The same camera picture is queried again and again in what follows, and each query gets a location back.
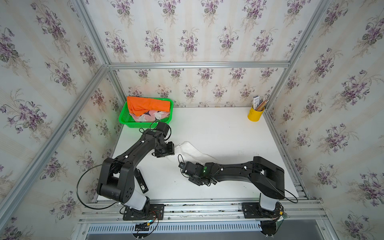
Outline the white cloth garment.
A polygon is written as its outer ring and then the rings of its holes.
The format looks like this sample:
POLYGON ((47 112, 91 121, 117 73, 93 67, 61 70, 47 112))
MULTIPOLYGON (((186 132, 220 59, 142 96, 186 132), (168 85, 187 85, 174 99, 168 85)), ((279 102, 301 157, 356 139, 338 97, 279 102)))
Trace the white cloth garment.
POLYGON ((218 160, 215 158, 200 152, 197 148, 195 148, 190 142, 183 142, 175 147, 175 155, 178 159, 178 155, 181 155, 181 162, 191 162, 191 163, 217 163, 218 160))

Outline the pink shark print shorts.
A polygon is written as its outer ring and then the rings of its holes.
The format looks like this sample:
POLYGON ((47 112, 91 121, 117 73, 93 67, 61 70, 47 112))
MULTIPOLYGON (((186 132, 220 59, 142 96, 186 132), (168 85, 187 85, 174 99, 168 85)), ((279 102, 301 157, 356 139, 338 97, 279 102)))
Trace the pink shark print shorts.
POLYGON ((135 122, 149 123, 149 122, 155 122, 156 120, 162 120, 162 119, 168 118, 170 116, 170 112, 150 110, 140 116, 136 116, 135 114, 131 114, 131 113, 130 113, 130 116, 134 119, 135 122))

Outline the orange shorts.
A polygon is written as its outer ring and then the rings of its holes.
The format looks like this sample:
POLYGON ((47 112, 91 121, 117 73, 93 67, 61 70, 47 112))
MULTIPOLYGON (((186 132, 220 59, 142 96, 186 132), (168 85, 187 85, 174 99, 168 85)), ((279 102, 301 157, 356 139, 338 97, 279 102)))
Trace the orange shorts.
POLYGON ((129 112, 139 117, 149 111, 170 112, 171 103, 158 99, 127 97, 129 112))

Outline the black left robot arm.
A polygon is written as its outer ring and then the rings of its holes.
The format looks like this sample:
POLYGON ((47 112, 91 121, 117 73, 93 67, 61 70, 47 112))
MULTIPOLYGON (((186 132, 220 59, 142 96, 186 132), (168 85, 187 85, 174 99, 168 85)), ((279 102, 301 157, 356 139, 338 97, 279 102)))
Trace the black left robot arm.
POLYGON ((174 155, 175 145, 169 141, 171 135, 172 128, 169 124, 157 122, 155 128, 143 130, 139 140, 124 153, 115 158, 106 158, 101 164, 86 170, 76 185, 76 195, 81 205, 90 210, 101 211, 119 203, 140 214, 148 215, 150 213, 150 199, 135 190, 135 170, 148 153, 151 153, 155 158, 174 155), (99 196, 114 201, 102 208, 87 205, 79 195, 79 185, 82 178, 98 167, 101 167, 101 171, 96 192, 99 196))

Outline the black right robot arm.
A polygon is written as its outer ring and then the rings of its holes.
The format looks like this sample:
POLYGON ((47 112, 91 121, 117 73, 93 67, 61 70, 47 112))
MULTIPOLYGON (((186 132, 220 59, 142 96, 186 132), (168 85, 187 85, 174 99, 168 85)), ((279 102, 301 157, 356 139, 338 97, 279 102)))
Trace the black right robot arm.
POLYGON ((260 192, 259 206, 265 211, 274 211, 276 203, 287 200, 285 193, 285 171, 263 157, 253 157, 252 161, 240 164, 192 163, 178 155, 181 174, 197 186, 211 186, 224 181, 247 182, 260 192))

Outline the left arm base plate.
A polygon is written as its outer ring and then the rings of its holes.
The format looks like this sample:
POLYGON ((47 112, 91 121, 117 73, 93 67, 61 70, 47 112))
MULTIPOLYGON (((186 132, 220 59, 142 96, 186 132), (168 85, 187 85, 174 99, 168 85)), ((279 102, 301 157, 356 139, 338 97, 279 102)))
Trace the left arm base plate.
POLYGON ((141 220, 163 220, 164 204, 149 204, 144 206, 142 210, 125 207, 123 213, 124 221, 141 221, 141 220))

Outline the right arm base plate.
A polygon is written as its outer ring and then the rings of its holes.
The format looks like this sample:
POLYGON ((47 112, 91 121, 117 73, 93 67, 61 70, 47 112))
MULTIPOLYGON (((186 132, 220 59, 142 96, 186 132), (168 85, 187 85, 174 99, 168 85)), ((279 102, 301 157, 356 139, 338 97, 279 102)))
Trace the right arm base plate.
POLYGON ((259 202, 242 203, 242 211, 245 219, 278 219, 284 214, 284 207, 276 202, 274 210, 263 209, 259 202))

